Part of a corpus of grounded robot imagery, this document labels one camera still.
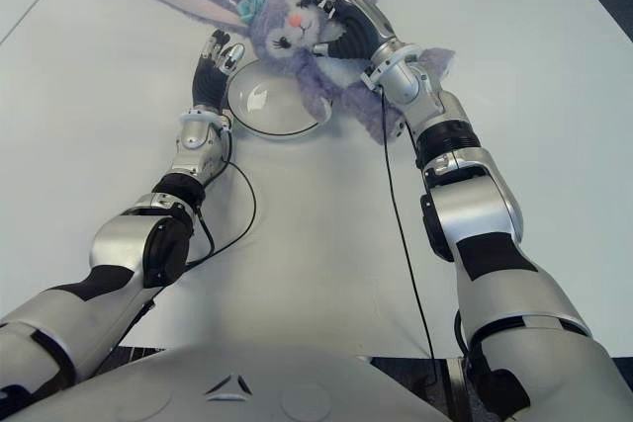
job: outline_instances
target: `purple plush rabbit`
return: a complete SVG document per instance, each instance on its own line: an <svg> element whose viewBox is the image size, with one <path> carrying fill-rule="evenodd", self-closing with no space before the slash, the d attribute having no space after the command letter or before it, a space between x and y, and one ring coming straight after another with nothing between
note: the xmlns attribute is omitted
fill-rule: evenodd
<svg viewBox="0 0 633 422"><path fill-rule="evenodd" d="M312 46L340 37L343 28L329 21L316 6L301 0L160 0L201 22L250 38L257 56L282 73L294 73L304 107L318 122L330 114L330 103L351 113L379 143L383 140L382 104L379 95L360 81L366 60L314 57ZM443 75L454 52L433 48L422 55L428 66ZM387 135L403 120L388 106Z"/></svg>

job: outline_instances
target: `pink nose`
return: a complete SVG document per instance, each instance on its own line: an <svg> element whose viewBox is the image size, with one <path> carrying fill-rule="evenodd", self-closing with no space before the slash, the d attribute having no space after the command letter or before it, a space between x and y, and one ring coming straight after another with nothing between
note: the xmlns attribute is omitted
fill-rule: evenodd
<svg viewBox="0 0 633 422"><path fill-rule="evenodd" d="M301 26L301 15L299 14L295 14L295 15L291 15L290 18L288 19L288 23L290 24L291 27L300 27Z"/></svg>

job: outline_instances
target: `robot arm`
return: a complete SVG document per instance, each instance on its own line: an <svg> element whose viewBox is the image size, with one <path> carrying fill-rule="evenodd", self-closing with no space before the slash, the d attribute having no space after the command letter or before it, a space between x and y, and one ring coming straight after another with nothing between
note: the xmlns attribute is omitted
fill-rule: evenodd
<svg viewBox="0 0 633 422"><path fill-rule="evenodd" d="M170 170L97 232L88 277L48 289L0 320L0 419L90 378L185 271L205 188L228 160L230 119L219 106L244 47L221 53L227 42L218 31L205 45Z"/></svg>
<svg viewBox="0 0 633 422"><path fill-rule="evenodd" d="M443 91L367 0L304 0L347 33L314 53L363 57L362 76L407 119L422 172L424 227L454 262L468 375L489 410L515 420L633 420L633 396L563 290L519 248L518 202L459 100Z"/></svg>

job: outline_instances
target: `black cable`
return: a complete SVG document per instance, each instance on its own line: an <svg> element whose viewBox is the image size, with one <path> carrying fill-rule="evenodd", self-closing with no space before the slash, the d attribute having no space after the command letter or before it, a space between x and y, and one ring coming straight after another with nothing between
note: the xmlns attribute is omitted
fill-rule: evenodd
<svg viewBox="0 0 633 422"><path fill-rule="evenodd" d="M415 276L413 275L413 267L411 266L411 259L408 255L407 240L405 239L405 233L403 232L403 224L400 221L400 213L398 212L398 204L396 203L396 195L394 194L394 181L392 179L392 169L389 164L389 148L387 147L387 110L385 108L385 90L382 92L382 106L383 106L383 148L385 150L385 165L387 166L387 176L389 178L389 191L392 196L392 204L394 205L394 214L396 215L396 222L398 223L398 230L400 232L400 239L403 242L403 248L405 249L405 256L407 257L408 273L411 277L411 283L413 285L413 292L415 293L415 301L417 302L417 309L419 315L422 318L424 325L424 333L426 334L426 341L428 342L428 350L431 354L431 362L433 364L433 382L425 384L426 387L432 386L437 383L437 365L435 362L435 352L433 351L433 344L431 343L431 335L428 331L428 325L426 323L426 316L422 309L422 304L419 299L419 293L417 292L417 285L415 284Z"/></svg>
<svg viewBox="0 0 633 422"><path fill-rule="evenodd" d="M459 309L457 313L455 313L455 321L453 321L453 332L455 333L455 340L457 341L457 346L462 350L464 357L468 356L468 346L466 346L466 342L464 341L464 336L462 335L462 314Z"/></svg>
<svg viewBox="0 0 633 422"><path fill-rule="evenodd" d="M413 147L413 150L416 150L417 146L415 145L415 139L413 138L413 131L411 130L411 126L408 124L408 121L405 121L405 125L407 126L408 139L411 141L411 147Z"/></svg>
<svg viewBox="0 0 633 422"><path fill-rule="evenodd" d="M202 216L202 211L200 209L196 209L196 216L198 217L198 221L200 222L200 226L202 227L202 230L205 232L205 235L207 236L207 239L209 240L209 252L204 257L200 257L198 259L194 259L191 262L188 262L185 266L185 272L187 272L188 267L196 267L202 264L203 262L205 262L207 259L213 256L214 252L216 251L216 243L214 242L214 236L211 235L211 232L209 231L209 228L207 227L207 223L205 222L205 219Z"/></svg>
<svg viewBox="0 0 633 422"><path fill-rule="evenodd" d="M251 196L251 198L253 200L253 213L252 213L252 215L250 217L250 222L248 223L248 226L238 235L238 237L233 239L228 244L224 245L223 247L221 247L217 251L214 250L214 252L208 253L205 257L201 257L200 259L196 259L195 261L191 261L190 263L188 263L185 266L185 272L191 271L192 269L194 269L195 267L198 267L200 264L202 264L203 262L205 262L208 259L212 258L213 256L217 256L221 252L226 251L227 249L229 249L230 246L235 244L238 240L240 240L242 237L244 237L246 235L246 233L252 227L253 222L255 222L255 218L257 216L257 197L255 196L255 191L253 190L253 186L252 186L252 184L250 183L250 180L248 180L248 177L246 176L246 174L243 172L243 170L241 168L239 168L233 162L227 162L227 164L230 165L231 167L233 167L235 170L237 170L239 172L239 174L243 177L244 181L246 182L246 185L248 185L248 190L250 191L250 196ZM207 237L210 239L210 243L213 242L213 239L211 238L211 233L207 234Z"/></svg>

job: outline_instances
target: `black joint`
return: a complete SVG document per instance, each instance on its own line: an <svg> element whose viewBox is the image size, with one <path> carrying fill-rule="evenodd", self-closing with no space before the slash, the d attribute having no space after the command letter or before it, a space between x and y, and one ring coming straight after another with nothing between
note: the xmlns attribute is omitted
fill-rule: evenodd
<svg viewBox="0 0 633 422"><path fill-rule="evenodd" d="M511 371L491 370L481 345L469 352L467 374L486 408L501 420L531 405L529 395Z"/></svg>
<svg viewBox="0 0 633 422"><path fill-rule="evenodd" d="M450 185L451 183L461 182L473 177L483 177L484 175L486 175L486 170L479 166L457 168L441 175L437 175L435 170L429 167L424 171L424 183L430 190L438 185Z"/></svg>
<svg viewBox="0 0 633 422"><path fill-rule="evenodd" d="M142 207L134 208L133 210L127 210L123 215L131 216L171 216L181 221L185 226L191 229L193 234L194 221L191 216L185 211L185 207L180 203L174 203L171 208L155 208L155 207Z"/></svg>
<svg viewBox="0 0 633 422"><path fill-rule="evenodd" d="M520 269L538 272L518 250L507 232L489 232L457 243L459 255L471 281L498 271Z"/></svg>
<svg viewBox="0 0 633 422"><path fill-rule="evenodd" d="M511 330L513 328L522 328L524 326L525 322L523 321L522 316L509 316L507 318L502 318L501 320L495 320L482 326L473 334L473 337L471 338L469 344L469 348L475 348L481 345L482 341L484 341L489 336L493 336L496 333Z"/></svg>
<svg viewBox="0 0 633 422"><path fill-rule="evenodd" d="M442 225L435 209L435 204L430 195L422 195L420 198L420 204L422 206L422 221L424 223L424 229L426 229L426 235L428 236L428 242L431 245L433 252L448 262L453 262L453 254L448 247L446 236L442 230Z"/></svg>
<svg viewBox="0 0 633 422"><path fill-rule="evenodd" d="M561 322L561 326L564 330L571 331L572 333L576 333L582 336L589 336L577 323L569 320L564 320L562 318L559 318L559 321Z"/></svg>
<svg viewBox="0 0 633 422"><path fill-rule="evenodd" d="M205 200L205 187L194 177L184 173L168 173L160 179L153 193L165 193L176 197L196 210Z"/></svg>
<svg viewBox="0 0 633 422"><path fill-rule="evenodd" d="M75 366L70 361L70 358L66 352L57 344L55 340L50 338L40 330L36 330L31 339L38 343L44 350L55 360L59 366L58 383L59 389L66 389L67 387L75 384L75 378L77 376L75 372Z"/></svg>
<svg viewBox="0 0 633 422"><path fill-rule="evenodd" d="M50 291L65 291L88 301L95 296L109 294L126 286L132 278L132 272L123 266L95 266L83 281L52 287Z"/></svg>
<svg viewBox="0 0 633 422"><path fill-rule="evenodd" d="M4 420L11 414L28 407L37 401L24 387L11 384L1 387L4 396L0 399L0 420Z"/></svg>
<svg viewBox="0 0 633 422"><path fill-rule="evenodd" d="M191 228L166 217L149 232L142 254L143 286L166 287L185 272Z"/></svg>
<svg viewBox="0 0 633 422"><path fill-rule="evenodd" d="M444 153L481 146L471 125L464 121L444 121L431 126L417 137L416 145L415 165L420 170Z"/></svg>

